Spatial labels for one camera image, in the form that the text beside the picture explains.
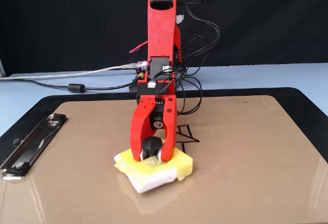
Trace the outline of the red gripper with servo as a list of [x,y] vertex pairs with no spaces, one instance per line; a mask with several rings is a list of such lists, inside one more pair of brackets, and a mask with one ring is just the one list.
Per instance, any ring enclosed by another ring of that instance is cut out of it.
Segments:
[[141,161],[141,142],[153,136],[157,129],[165,130],[165,142],[158,158],[169,161],[176,145],[177,105],[175,95],[164,95],[160,102],[154,95],[141,95],[131,119],[130,148],[135,161]]

